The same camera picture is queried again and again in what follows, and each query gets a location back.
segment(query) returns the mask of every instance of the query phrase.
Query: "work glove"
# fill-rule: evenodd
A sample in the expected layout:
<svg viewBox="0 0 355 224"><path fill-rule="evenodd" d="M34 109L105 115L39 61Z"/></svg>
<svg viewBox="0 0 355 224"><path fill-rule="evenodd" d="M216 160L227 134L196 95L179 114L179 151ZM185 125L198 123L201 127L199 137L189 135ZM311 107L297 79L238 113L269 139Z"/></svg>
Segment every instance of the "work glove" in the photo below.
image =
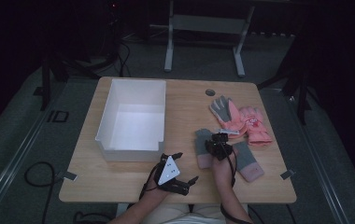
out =
<svg viewBox="0 0 355 224"><path fill-rule="evenodd" d="M213 156L206 150L205 141L212 139L212 132L208 129L200 129L195 132L195 154L197 156L198 167L200 169L212 166Z"/></svg>
<svg viewBox="0 0 355 224"><path fill-rule="evenodd" d="M244 130L248 134L248 144L251 146L266 146L272 143L270 135L263 125L263 115L259 108L251 106L239 109L241 120L245 123Z"/></svg>
<svg viewBox="0 0 355 224"><path fill-rule="evenodd" d="M236 155L236 170L245 180L252 182L264 175L264 170L253 157L246 142L235 143L233 148L238 151L238 155Z"/></svg>
<svg viewBox="0 0 355 224"><path fill-rule="evenodd" d="M238 132L238 134L229 133L229 138L237 138L244 135L245 132L242 129L245 123L241 121L241 115L230 98L226 99L222 95L212 102L209 109L218 119L223 129Z"/></svg>

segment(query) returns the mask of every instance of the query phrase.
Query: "pink glove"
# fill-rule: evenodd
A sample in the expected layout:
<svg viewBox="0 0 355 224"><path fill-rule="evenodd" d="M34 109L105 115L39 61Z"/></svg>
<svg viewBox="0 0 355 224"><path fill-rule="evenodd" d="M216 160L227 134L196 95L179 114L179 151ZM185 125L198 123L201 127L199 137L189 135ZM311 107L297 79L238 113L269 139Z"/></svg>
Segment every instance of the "pink glove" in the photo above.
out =
<svg viewBox="0 0 355 224"><path fill-rule="evenodd" d="M272 139L263 125L263 115L259 108L251 106L239 109L241 120L245 122L245 130L248 133L248 144L251 146L266 146Z"/></svg>
<svg viewBox="0 0 355 224"><path fill-rule="evenodd" d="M244 135L245 132L242 129L245 123L241 121L241 114L230 98L226 99L222 95L212 102L209 109L218 119L223 129L233 132L239 131L239 134L229 134L229 138L237 138Z"/></svg>

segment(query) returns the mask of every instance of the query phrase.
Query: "white plastic bin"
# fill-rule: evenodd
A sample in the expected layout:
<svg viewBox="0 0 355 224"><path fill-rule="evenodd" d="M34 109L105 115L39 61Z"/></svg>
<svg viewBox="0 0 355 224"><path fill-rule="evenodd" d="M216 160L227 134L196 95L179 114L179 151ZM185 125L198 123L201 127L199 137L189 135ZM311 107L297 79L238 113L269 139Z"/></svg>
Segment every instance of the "white plastic bin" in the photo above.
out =
<svg viewBox="0 0 355 224"><path fill-rule="evenodd" d="M165 93L164 80L112 80L95 137L107 161L160 160Z"/></svg>

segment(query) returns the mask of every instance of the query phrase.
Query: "metal stand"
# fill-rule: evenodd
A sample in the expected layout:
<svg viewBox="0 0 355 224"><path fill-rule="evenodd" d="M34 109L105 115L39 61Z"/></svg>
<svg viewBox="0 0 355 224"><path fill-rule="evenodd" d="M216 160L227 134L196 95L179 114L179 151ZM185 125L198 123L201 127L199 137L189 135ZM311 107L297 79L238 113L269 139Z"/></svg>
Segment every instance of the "metal stand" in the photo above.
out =
<svg viewBox="0 0 355 224"><path fill-rule="evenodd" d="M173 33L174 30L177 29L240 35L239 43L233 48L233 54L238 76L245 76L241 50L248 33L250 20L255 7L250 7L245 20L239 20L174 14L174 0L170 0L169 4L168 45L166 47L165 66L163 69L165 72L172 71L174 54Z"/></svg>

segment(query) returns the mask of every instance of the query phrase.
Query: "hand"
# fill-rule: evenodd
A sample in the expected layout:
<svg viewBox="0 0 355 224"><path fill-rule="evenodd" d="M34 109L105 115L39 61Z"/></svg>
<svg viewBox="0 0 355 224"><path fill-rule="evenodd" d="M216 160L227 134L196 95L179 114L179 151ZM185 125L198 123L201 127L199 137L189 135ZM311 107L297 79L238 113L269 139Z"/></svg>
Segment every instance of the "hand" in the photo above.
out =
<svg viewBox="0 0 355 224"><path fill-rule="evenodd" d="M238 155L239 152L234 148L234 153L231 153L229 158L235 170L235 155ZM232 188L231 183L233 180L233 174L227 158L222 161L219 161L216 157L213 158L212 173L218 189Z"/></svg>
<svg viewBox="0 0 355 224"><path fill-rule="evenodd" d="M166 198L166 196L168 196L168 194L170 192L162 190L162 189L158 189L157 188L157 183L154 180L154 176L155 176L155 172L153 172L153 174L151 175L148 185L146 187L146 190L144 192L143 197L147 197L147 198L153 198L154 200L157 201L163 201L164 198Z"/></svg>

